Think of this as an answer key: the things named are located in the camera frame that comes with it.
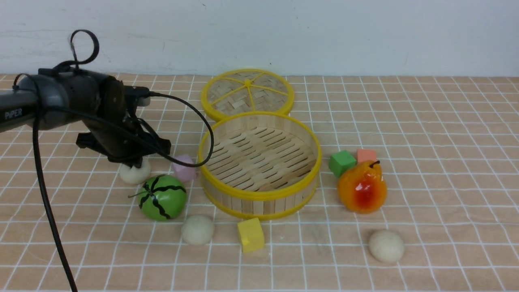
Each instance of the steamer basket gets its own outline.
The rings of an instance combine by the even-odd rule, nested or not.
[[[311,130],[280,113],[246,112],[213,126],[211,159],[200,180],[209,200],[232,216],[271,220],[305,206],[316,191],[322,152]],[[198,159],[207,157],[209,133]]]
[[[203,110],[213,121],[251,112],[288,115],[294,104],[294,89],[281,76],[259,69],[242,69],[211,79],[200,95]]]

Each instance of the black stripe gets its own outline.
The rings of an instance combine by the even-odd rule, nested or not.
[[[153,191],[155,191],[155,192],[165,192],[167,190],[173,190],[173,191],[182,190],[182,191],[184,191],[184,193],[187,193],[186,189],[183,188],[181,185],[169,185],[167,187],[158,187],[158,188],[153,189]]]
[[[158,175],[155,180],[153,181],[152,183],[152,192],[155,191],[155,185],[159,182],[160,178],[163,177],[164,175]]]
[[[166,211],[164,210],[164,208],[159,204],[159,200],[157,199],[157,197],[154,195],[154,194],[150,194],[153,198],[153,205],[155,207],[157,207],[157,209],[159,209],[159,213],[164,216],[166,219],[171,219],[171,217],[166,214]]]
[[[142,205],[144,204],[144,202],[146,202],[148,200],[149,196],[152,195],[152,192],[150,191],[150,189],[148,187],[148,183],[145,183],[142,187],[146,190],[147,194],[146,194],[146,196],[141,198],[141,201],[139,202],[139,209],[142,209]]]

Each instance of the white wall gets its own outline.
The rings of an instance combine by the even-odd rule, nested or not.
[[[518,0],[1,0],[0,72],[70,59],[74,29],[102,71],[519,75]]]

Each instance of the black cable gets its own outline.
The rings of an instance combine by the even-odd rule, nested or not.
[[[78,61],[77,60],[77,55],[76,55],[76,52],[75,52],[75,49],[74,49],[73,39],[74,39],[75,34],[78,33],[78,32],[86,32],[87,34],[90,35],[90,37],[92,38],[92,41],[94,42],[94,52],[85,61]],[[87,63],[92,62],[97,57],[97,55],[99,54],[99,41],[97,40],[96,36],[92,32],[90,32],[90,31],[87,31],[87,30],[76,30],[76,31],[74,31],[74,33],[71,36],[70,42],[71,42],[70,46],[71,46],[71,49],[72,49],[72,52],[73,52],[73,55],[74,55],[74,61],[62,62],[62,63],[58,64],[55,67],[55,69],[61,69],[63,67],[67,67],[67,66],[70,66],[70,65],[75,65],[75,67],[76,67],[75,69],[76,69],[76,71],[78,71],[80,64],[87,64]],[[34,83],[35,90],[20,89],[19,88],[17,83],[18,83],[18,79],[22,75],[27,76],[27,78],[29,78]],[[33,151],[34,151],[34,163],[35,163],[35,167],[36,167],[36,176],[38,178],[38,185],[39,185],[40,193],[42,194],[43,205],[44,205],[44,208],[45,208],[45,213],[47,214],[47,219],[49,220],[49,225],[50,225],[50,229],[51,229],[51,232],[52,232],[52,237],[54,239],[54,243],[56,244],[56,250],[58,251],[58,255],[59,255],[60,259],[61,259],[61,263],[63,265],[63,269],[65,270],[65,274],[66,274],[67,280],[69,281],[70,288],[71,288],[72,292],[77,292],[78,290],[77,290],[76,282],[74,280],[74,275],[72,274],[72,270],[71,270],[69,262],[68,262],[68,260],[66,258],[65,250],[63,249],[63,244],[61,243],[61,238],[60,238],[59,230],[58,230],[58,227],[56,225],[56,220],[54,219],[54,214],[52,213],[52,207],[50,206],[50,199],[49,199],[49,195],[48,195],[48,192],[47,192],[47,187],[45,185],[45,178],[44,178],[44,174],[43,174],[42,156],[41,156],[40,149],[39,149],[39,124],[40,124],[40,121],[45,117],[45,114],[47,112],[51,112],[51,111],[65,112],[65,113],[74,114],[76,116],[80,116],[83,119],[89,119],[89,120],[94,120],[94,121],[103,123],[108,128],[112,129],[113,131],[118,132],[122,136],[124,136],[124,137],[126,137],[126,138],[128,138],[130,140],[133,140],[133,141],[135,141],[135,142],[137,142],[139,144],[141,144],[142,146],[148,148],[149,150],[153,150],[155,153],[157,153],[160,156],[166,158],[167,160],[169,160],[171,162],[174,162],[174,163],[177,163],[177,164],[182,165],[182,166],[186,166],[186,167],[199,167],[199,166],[202,166],[202,165],[204,165],[205,163],[207,163],[209,161],[209,159],[211,158],[211,155],[213,153],[213,149],[214,149],[214,134],[213,134],[213,131],[211,129],[211,125],[209,125],[209,122],[202,115],[202,113],[200,113],[200,111],[198,111],[194,106],[189,104],[187,101],[184,101],[184,100],[182,100],[182,99],[180,99],[178,97],[175,97],[175,96],[164,95],[164,94],[160,94],[160,93],[157,93],[157,92],[150,92],[150,96],[160,96],[160,97],[170,98],[170,99],[173,99],[173,100],[177,100],[177,101],[183,103],[184,105],[188,106],[193,111],[195,111],[198,116],[200,116],[200,118],[203,120],[203,122],[205,123],[205,125],[207,126],[207,128],[209,130],[209,134],[211,136],[211,146],[210,146],[209,153],[208,153],[206,159],[204,161],[202,161],[202,162],[194,163],[194,164],[185,163],[183,161],[179,161],[179,160],[171,157],[169,154],[167,154],[164,151],[162,151],[162,149],[160,148],[160,145],[158,143],[156,145],[150,144],[150,143],[146,142],[144,139],[141,139],[138,136],[135,136],[135,134],[131,133],[130,131],[128,131],[128,130],[126,130],[126,129],[118,126],[118,125],[115,125],[115,124],[113,124],[113,123],[111,123],[111,122],[109,122],[107,120],[101,119],[101,118],[96,117],[94,115],[85,114],[83,112],[71,110],[71,109],[65,108],[65,107],[54,107],[54,106],[52,106],[52,107],[45,107],[44,106],[44,102],[43,102],[43,97],[42,97],[42,95],[40,93],[40,89],[39,89],[38,83],[36,82],[36,80],[32,76],[30,76],[28,74],[23,74],[22,73],[22,74],[19,74],[18,76],[16,76],[12,88],[15,91],[16,90],[32,91],[37,96],[36,117],[34,119],[34,123],[33,123],[33,126],[32,126],[32,128],[33,128],[33,130],[32,130],[32,140],[33,140]],[[155,131],[153,131],[153,129],[150,127],[150,125],[145,120],[143,120],[141,118],[138,118],[138,123],[141,124],[141,125],[144,125],[144,128],[146,128],[148,131],[150,131],[150,134],[152,136],[158,137],[157,133]]]

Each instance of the green foam block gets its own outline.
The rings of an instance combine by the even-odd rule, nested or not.
[[[357,164],[355,157],[353,157],[349,151],[343,150],[330,157],[328,168],[335,177],[339,178],[345,171],[355,166],[355,164]]]

